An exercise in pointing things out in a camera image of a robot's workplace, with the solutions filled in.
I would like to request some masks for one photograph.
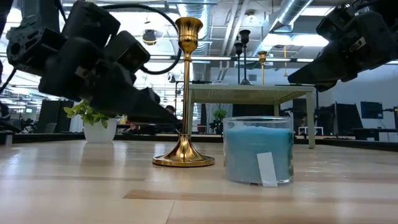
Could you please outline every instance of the wooden table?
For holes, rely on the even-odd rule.
[[[294,146],[295,182],[262,188],[224,178],[223,145],[202,168],[152,157],[174,142],[85,141],[0,147],[0,223],[396,224],[398,154]]]
[[[279,105],[289,100],[306,96],[309,148],[315,147],[312,86],[247,86],[247,85],[189,85],[189,126],[192,131],[194,103],[237,103],[249,105],[274,105],[275,116]]]

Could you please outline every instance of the candlestick base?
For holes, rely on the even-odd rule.
[[[189,134],[180,134],[173,151],[163,156],[155,156],[152,162],[160,166],[203,167],[213,165],[215,160],[213,157],[197,152]]]
[[[249,80],[243,79],[239,85],[253,85]]]

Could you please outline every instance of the blue candle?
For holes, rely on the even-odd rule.
[[[261,184],[257,154],[271,152],[278,183],[290,182],[293,132],[286,128],[239,126],[224,131],[227,179]]]

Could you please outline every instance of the white pot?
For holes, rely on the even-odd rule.
[[[116,134],[116,119],[108,120],[108,128],[104,128],[101,122],[94,125],[84,123],[85,137],[89,143],[111,142]]]

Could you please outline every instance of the gold candlestick holder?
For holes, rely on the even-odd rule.
[[[261,81],[262,85],[264,85],[264,62],[266,62],[266,51],[260,51],[259,52],[259,61],[261,63]]]
[[[183,117],[182,130],[178,137],[178,143],[174,149],[166,155],[155,156],[153,163],[161,166],[172,167],[201,167],[215,163],[214,158],[201,155],[191,143],[191,135],[188,127],[188,94],[189,94],[189,68],[192,52],[198,47],[198,33],[203,27],[199,19],[193,17],[181,17],[175,21],[179,29],[178,45],[184,52],[184,91],[183,91]]]

